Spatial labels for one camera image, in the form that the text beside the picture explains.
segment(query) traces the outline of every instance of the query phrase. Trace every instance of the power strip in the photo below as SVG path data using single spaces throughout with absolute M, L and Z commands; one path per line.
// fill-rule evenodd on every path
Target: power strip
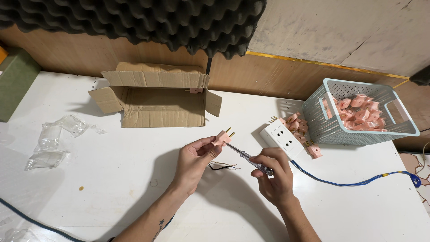
M 260 136 L 266 141 L 268 146 L 282 148 L 290 161 L 304 150 L 303 145 L 300 144 L 279 119 L 263 129 L 260 132 Z

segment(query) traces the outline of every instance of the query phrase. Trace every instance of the plastic basket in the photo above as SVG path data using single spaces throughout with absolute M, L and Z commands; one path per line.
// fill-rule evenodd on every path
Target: plastic basket
M 385 119 L 387 132 L 355 131 L 344 127 L 332 97 L 337 100 L 354 99 L 359 93 L 371 96 L 375 98 L 374 101 L 380 102 L 379 109 L 383 111 L 380 117 Z M 324 97 L 333 114 L 330 119 L 324 110 Z M 396 105 L 404 122 L 395 123 L 387 109 L 387 104 L 390 102 Z M 373 145 L 406 136 L 420 135 L 402 101 L 394 89 L 387 85 L 325 78 L 323 85 L 303 103 L 303 113 L 308 121 L 310 137 L 315 143 Z

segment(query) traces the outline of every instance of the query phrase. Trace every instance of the pile of pink plugs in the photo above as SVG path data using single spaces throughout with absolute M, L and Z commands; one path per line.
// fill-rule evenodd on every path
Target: pile of pink plugs
M 333 98 L 345 128 L 355 131 L 386 132 L 385 121 L 383 118 L 379 117 L 382 113 L 382 111 L 378 109 L 379 102 L 373 101 L 373 98 L 365 94 L 356 94 L 356 96 L 357 97 L 352 100 L 345 98 L 341 101 Z M 333 117 L 327 105 L 327 100 L 323 99 L 322 103 L 324 104 L 327 116 L 329 118 Z
M 314 159 L 321 157 L 321 149 L 318 145 L 314 144 L 312 140 L 310 142 L 312 145 L 309 144 L 309 142 L 304 137 L 304 134 L 307 132 L 307 121 L 304 119 L 299 119 L 298 117 L 301 114 L 299 112 L 294 113 L 288 118 L 277 118 L 274 116 L 275 119 L 279 119 L 281 123 L 293 134 L 293 136 L 300 142 L 300 144 L 305 144 L 306 149 L 308 150 L 309 154 L 313 156 Z

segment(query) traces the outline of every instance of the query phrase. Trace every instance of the white table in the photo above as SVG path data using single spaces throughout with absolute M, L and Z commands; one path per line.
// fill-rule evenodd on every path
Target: white table
M 121 113 L 103 114 L 88 90 L 104 78 L 41 72 L 8 123 L 0 123 L 0 196 L 32 218 L 86 240 L 115 236 L 158 198 L 173 178 L 178 149 L 232 127 L 232 144 L 250 154 L 267 147 L 259 131 L 270 116 L 301 111 L 302 101 L 215 92 L 223 97 L 220 117 L 206 113 L 206 126 L 121 128 Z M 71 157 L 57 168 L 24 171 L 41 124 L 66 114 L 108 131 L 61 134 Z M 372 146 L 321 144 L 319 159 L 303 151 L 297 163 L 325 180 L 355 183 L 405 167 L 391 141 Z M 157 241 L 287 241 L 283 221 L 258 191 L 254 169 L 224 148 L 216 161 L 241 169 L 207 169 L 197 191 L 181 206 Z M 295 167 L 294 194 L 323 241 L 429 241 L 430 219 L 408 176 L 393 174 L 365 186 L 337 187 L 317 182 Z M 26 228 L 0 206 L 0 227 Z M 31 226 L 41 241 L 68 241 Z

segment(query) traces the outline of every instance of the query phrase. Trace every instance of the open cardboard box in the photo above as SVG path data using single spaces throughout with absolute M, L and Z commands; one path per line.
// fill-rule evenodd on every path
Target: open cardboard box
M 88 93 L 104 113 L 124 109 L 124 128 L 202 127 L 205 110 L 219 116 L 222 98 L 207 90 L 199 66 L 120 62 L 101 74 L 111 86 Z M 203 91 L 189 91 L 195 88 Z

